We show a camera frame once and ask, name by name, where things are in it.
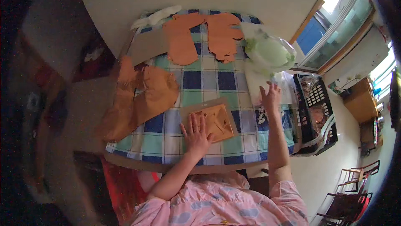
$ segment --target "right hand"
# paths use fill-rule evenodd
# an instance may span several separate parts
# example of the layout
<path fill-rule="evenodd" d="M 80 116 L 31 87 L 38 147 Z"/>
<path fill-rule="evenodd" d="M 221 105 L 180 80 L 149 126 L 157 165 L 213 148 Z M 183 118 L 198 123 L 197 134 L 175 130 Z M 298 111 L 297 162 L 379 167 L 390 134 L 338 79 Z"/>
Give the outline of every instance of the right hand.
<path fill-rule="evenodd" d="M 275 83 L 267 82 L 269 84 L 269 92 L 266 94 L 265 89 L 260 86 L 260 93 L 262 95 L 262 105 L 266 110 L 267 115 L 274 114 L 279 111 L 281 102 L 281 88 Z"/>
<path fill-rule="evenodd" d="M 184 125 L 181 123 L 181 130 L 184 134 L 184 140 L 187 146 L 187 153 L 191 157 L 196 158 L 197 161 L 200 160 L 207 153 L 212 141 L 214 139 L 214 134 L 210 133 L 206 135 L 206 124 L 204 116 L 201 116 L 200 124 L 196 119 L 194 113 L 190 113 L 188 117 L 189 121 L 189 131 L 185 130 Z"/>

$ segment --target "wooden cabinet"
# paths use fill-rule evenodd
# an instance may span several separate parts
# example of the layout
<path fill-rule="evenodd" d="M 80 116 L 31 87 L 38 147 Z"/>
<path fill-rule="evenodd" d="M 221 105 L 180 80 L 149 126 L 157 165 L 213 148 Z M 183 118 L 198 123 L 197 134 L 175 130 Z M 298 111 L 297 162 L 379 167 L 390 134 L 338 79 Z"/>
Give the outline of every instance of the wooden cabinet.
<path fill-rule="evenodd" d="M 351 87 L 351 94 L 344 99 L 344 105 L 358 123 L 364 123 L 378 117 L 376 100 L 367 77 Z"/>

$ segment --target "blue checkered tablecloth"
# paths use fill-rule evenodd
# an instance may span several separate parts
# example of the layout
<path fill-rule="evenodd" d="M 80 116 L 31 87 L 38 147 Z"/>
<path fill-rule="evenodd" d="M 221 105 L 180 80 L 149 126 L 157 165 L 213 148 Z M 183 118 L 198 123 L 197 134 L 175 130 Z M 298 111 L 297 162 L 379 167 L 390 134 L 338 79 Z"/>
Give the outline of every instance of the blue checkered tablecloth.
<path fill-rule="evenodd" d="M 223 11 L 189 9 L 178 14 L 199 12 L 217 14 Z M 233 13 L 241 22 L 260 24 L 258 18 Z M 162 24 L 139 28 L 138 33 L 160 29 Z M 181 66 L 167 59 L 167 54 L 152 58 L 147 63 L 172 72 L 180 85 L 180 93 L 175 107 L 148 120 L 132 134 L 118 143 L 108 143 L 106 150 L 127 158 L 152 163 L 176 163 L 185 152 L 184 138 L 179 128 L 181 117 L 179 108 L 204 101 L 227 97 L 239 135 L 213 144 L 197 165 L 227 165 L 250 163 L 267 159 L 269 124 L 266 119 L 257 123 L 259 111 L 252 107 L 244 74 L 244 60 L 247 58 L 245 41 L 237 41 L 235 61 L 227 64 L 218 62 L 208 51 L 207 25 L 191 28 L 191 35 L 198 52 L 198 60 Z M 290 122 L 291 110 L 283 108 L 283 128 L 289 152 L 293 150 L 293 131 Z"/>

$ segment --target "pink shirt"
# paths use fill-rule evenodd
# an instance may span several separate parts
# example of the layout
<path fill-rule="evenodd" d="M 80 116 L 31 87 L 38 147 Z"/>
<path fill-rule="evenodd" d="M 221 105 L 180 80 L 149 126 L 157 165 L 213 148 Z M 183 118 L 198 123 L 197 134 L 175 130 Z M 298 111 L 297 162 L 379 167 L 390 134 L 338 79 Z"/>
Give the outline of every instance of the pink shirt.
<path fill-rule="evenodd" d="M 242 175 L 231 172 L 193 176 L 170 201 L 154 198 L 135 207 L 132 225 L 309 225 L 306 206 L 295 184 L 281 181 L 268 198 L 249 190 Z"/>

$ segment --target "terracotta clay sheet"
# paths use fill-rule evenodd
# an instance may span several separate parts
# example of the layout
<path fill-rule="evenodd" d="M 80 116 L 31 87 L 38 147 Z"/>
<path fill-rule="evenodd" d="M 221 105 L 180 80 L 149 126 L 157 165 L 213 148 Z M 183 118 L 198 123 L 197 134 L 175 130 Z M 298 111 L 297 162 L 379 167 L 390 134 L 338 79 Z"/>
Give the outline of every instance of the terracotta clay sheet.
<path fill-rule="evenodd" d="M 168 39 L 168 59 L 178 65 L 189 65 L 198 60 L 190 28 L 205 22 L 205 16 L 199 13 L 173 15 L 173 20 L 163 24 Z"/>
<path fill-rule="evenodd" d="M 134 96 L 135 89 L 143 90 Z M 153 66 L 134 70 L 131 58 L 122 58 L 113 107 L 95 129 L 104 141 L 118 142 L 139 125 L 174 106 L 178 84 L 172 73 Z"/>
<path fill-rule="evenodd" d="M 220 13 L 208 15 L 206 21 L 209 52 L 214 53 L 222 63 L 233 62 L 237 53 L 234 39 L 244 38 L 240 29 L 232 28 L 233 25 L 239 25 L 240 20 L 233 14 Z"/>
<path fill-rule="evenodd" d="M 227 108 L 227 99 L 219 98 L 184 107 L 180 114 L 185 128 L 188 130 L 188 115 L 195 113 L 198 123 L 200 116 L 205 117 L 206 134 L 214 133 L 213 143 L 236 136 L 237 129 L 231 111 Z"/>

